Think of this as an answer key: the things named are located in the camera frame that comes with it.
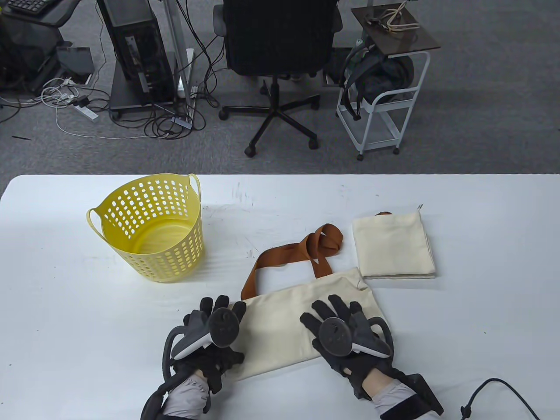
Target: office chair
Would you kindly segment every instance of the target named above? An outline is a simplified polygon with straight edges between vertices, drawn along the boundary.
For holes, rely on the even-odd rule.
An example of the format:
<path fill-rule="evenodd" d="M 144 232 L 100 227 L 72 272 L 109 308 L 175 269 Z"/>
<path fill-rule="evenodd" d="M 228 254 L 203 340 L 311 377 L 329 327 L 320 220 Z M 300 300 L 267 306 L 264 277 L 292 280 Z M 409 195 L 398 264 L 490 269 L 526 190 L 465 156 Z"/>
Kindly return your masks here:
<path fill-rule="evenodd" d="M 256 154 L 256 143 L 274 117 L 279 117 L 309 137 L 309 149 L 319 148 L 317 134 L 295 121 L 286 111 L 311 105 L 319 109 L 320 96 L 280 105 L 278 77 L 291 73 L 315 76 L 329 61 L 335 32 L 342 29 L 337 0 L 223 0 L 214 6 L 214 32 L 224 38 L 228 68 L 241 76 L 272 76 L 270 88 L 263 81 L 262 95 L 270 106 L 223 106 L 219 118 L 230 113 L 265 115 L 245 149 Z"/>

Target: computer case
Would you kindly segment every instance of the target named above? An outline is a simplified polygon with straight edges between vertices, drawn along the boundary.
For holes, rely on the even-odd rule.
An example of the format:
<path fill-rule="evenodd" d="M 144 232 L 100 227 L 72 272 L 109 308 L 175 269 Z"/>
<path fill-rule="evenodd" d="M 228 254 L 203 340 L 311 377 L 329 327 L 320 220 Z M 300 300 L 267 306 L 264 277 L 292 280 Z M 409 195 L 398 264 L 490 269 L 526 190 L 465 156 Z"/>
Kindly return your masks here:
<path fill-rule="evenodd" d="M 124 77 L 144 103 L 173 101 L 175 81 L 148 0 L 97 0 Z"/>

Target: yellow basket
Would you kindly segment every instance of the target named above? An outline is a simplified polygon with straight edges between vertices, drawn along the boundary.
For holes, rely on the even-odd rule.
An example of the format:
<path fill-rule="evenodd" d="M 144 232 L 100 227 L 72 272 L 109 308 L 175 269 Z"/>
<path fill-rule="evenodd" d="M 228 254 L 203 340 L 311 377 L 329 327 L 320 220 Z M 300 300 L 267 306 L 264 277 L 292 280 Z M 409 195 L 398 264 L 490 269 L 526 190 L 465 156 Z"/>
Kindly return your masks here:
<path fill-rule="evenodd" d="M 91 222 L 92 211 L 101 218 L 102 233 Z M 86 218 L 127 263 L 156 282 L 183 278 L 204 253 L 200 182 L 194 174 L 157 174 L 129 182 L 88 210 Z"/>

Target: white rolling cart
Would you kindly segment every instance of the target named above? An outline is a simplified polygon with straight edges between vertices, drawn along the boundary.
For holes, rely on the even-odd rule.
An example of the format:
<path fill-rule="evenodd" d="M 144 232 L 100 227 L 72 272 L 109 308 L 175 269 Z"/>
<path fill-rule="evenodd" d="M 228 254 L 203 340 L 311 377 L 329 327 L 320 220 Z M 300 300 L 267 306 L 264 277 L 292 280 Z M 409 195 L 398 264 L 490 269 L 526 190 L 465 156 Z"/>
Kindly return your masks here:
<path fill-rule="evenodd" d="M 398 7 L 398 4 L 375 6 L 375 10 L 379 9 L 381 11 L 383 8 L 389 7 L 395 8 Z M 358 151 L 357 159 L 359 161 L 363 160 L 365 150 L 380 147 L 394 147 L 393 153 L 395 155 L 399 154 L 400 143 L 403 140 L 418 93 L 422 88 L 422 83 L 430 66 L 429 50 L 440 47 L 422 27 L 413 31 L 388 34 L 380 27 L 368 25 L 366 23 L 366 15 L 370 9 L 371 6 L 352 9 L 352 13 L 363 27 L 362 37 L 370 37 L 376 47 L 389 59 L 409 56 L 414 62 L 415 74 L 419 74 L 419 77 L 415 76 L 411 87 L 384 92 L 375 98 L 371 104 L 366 99 L 362 99 L 360 103 L 362 118 L 359 120 L 354 120 L 346 107 L 340 103 L 344 88 L 340 89 L 337 117 L 340 118 L 352 143 L 354 143 Z M 402 12 L 402 22 L 411 23 L 417 21 L 408 10 L 404 9 Z M 351 87 L 350 93 L 352 95 L 357 93 L 354 86 Z M 397 96 L 391 102 L 379 103 L 384 97 L 390 95 Z M 351 105 L 356 109 L 355 102 L 352 102 Z M 389 114 L 389 111 L 398 109 L 407 109 L 406 117 L 400 128 Z"/>

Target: brown bag handle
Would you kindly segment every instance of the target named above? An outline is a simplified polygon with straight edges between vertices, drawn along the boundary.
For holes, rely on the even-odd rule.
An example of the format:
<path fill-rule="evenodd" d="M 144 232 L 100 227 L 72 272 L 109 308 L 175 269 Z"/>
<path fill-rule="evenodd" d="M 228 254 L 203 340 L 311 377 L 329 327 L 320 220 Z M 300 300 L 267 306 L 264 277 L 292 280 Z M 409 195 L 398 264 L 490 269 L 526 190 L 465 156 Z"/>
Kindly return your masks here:
<path fill-rule="evenodd" d="M 309 260 L 313 266 L 315 278 L 333 274 L 326 258 L 338 254 L 342 246 L 342 238 L 339 228 L 327 223 L 314 233 L 307 235 L 298 244 L 282 245 L 266 250 L 256 259 L 253 270 L 251 270 L 251 274 L 249 274 L 241 291 L 241 299 L 245 300 L 257 296 L 256 271 L 259 268 L 278 267 Z"/>

